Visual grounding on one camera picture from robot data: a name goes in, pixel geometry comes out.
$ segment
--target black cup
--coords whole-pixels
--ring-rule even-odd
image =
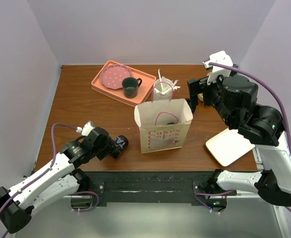
[[[134,98],[138,94],[138,88],[142,84],[142,79],[128,77],[122,81],[122,89],[127,98]]]

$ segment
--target bag handle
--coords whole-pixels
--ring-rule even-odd
[[[169,86],[171,87],[171,89],[172,89],[172,94],[171,94],[171,97],[170,97],[170,100],[169,100],[169,101],[171,101],[171,99],[172,99],[172,97],[173,97],[173,87],[172,87],[172,85],[171,85],[170,83],[166,82],[166,81],[161,81],[161,82],[158,82],[157,84],[155,84],[155,85],[153,86],[153,89],[152,89],[152,95],[151,95],[151,102],[152,102],[152,103],[153,103],[153,93],[154,93],[154,89],[155,89],[155,87],[156,87],[157,85],[159,85],[160,83],[166,83],[167,85],[169,85]]]
[[[177,124],[177,123],[179,122],[179,118],[177,118],[176,115],[174,115],[173,113],[167,112],[167,111],[163,111],[163,112],[160,112],[160,113],[157,115],[157,117],[156,117],[156,119],[155,119],[155,124],[154,124],[154,125],[156,125],[157,119],[159,118],[159,116],[160,116],[162,113],[167,113],[167,114],[170,114],[170,115],[174,116],[174,117],[176,118],[176,123],[175,123],[175,124]]]

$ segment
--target wooden table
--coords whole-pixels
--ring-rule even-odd
[[[201,65],[131,65],[146,73],[161,75],[171,80],[178,79],[179,90],[175,99],[188,98],[187,80],[202,78],[207,72]],[[46,126],[43,142],[36,163],[38,170],[48,163],[53,155],[50,136],[51,126],[63,122],[83,126],[91,120],[96,126],[107,130],[114,138],[124,135],[129,140],[127,150],[115,160],[110,156],[99,161],[92,159],[81,166],[84,171],[212,171],[223,169],[205,147],[205,142],[226,128],[212,107],[197,107],[186,141],[181,149],[141,154],[139,130],[134,121],[134,107],[128,106],[91,89],[91,81],[102,68],[101,65],[63,66],[57,86],[51,113]],[[66,127],[56,127],[57,150],[78,137],[78,133]],[[256,170],[252,152],[234,162],[227,170]]]

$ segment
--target gift bag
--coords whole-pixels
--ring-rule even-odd
[[[170,100],[153,101],[152,93],[151,102],[136,105],[135,121],[140,131],[141,153],[182,147],[193,114],[185,99],[172,97],[173,94]]]

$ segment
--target white plate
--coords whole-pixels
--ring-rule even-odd
[[[206,147],[214,158],[224,167],[238,160],[255,145],[238,134],[238,130],[228,128],[206,142]]]

